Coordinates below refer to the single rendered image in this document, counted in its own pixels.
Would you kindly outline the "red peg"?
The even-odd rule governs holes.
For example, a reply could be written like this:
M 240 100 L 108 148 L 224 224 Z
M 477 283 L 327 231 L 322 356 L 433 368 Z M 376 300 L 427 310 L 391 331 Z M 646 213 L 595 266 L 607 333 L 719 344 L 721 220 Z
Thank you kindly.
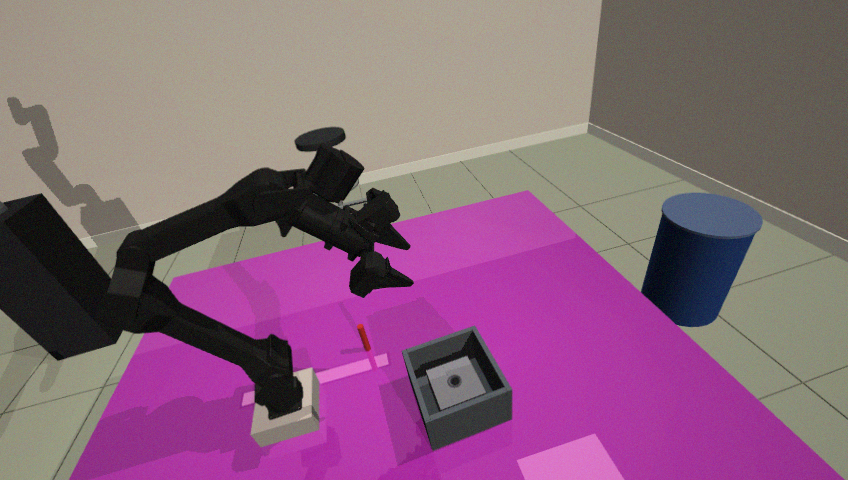
M 363 346 L 364 346 L 365 351 L 367 351 L 367 352 L 368 352 L 368 351 L 370 351 L 370 350 L 371 350 L 371 347 L 370 347 L 370 345 L 369 345 L 369 342 L 368 342 L 368 339 L 367 339 L 367 336 L 366 336 L 366 333 L 365 333 L 365 330 L 364 330 L 363 325 L 362 325 L 362 324 L 359 324 L 359 325 L 357 326 L 357 329 L 358 329 L 359 335 L 360 335 L 360 337 L 361 337 L 361 340 L 362 340 L 362 343 L 363 343 Z

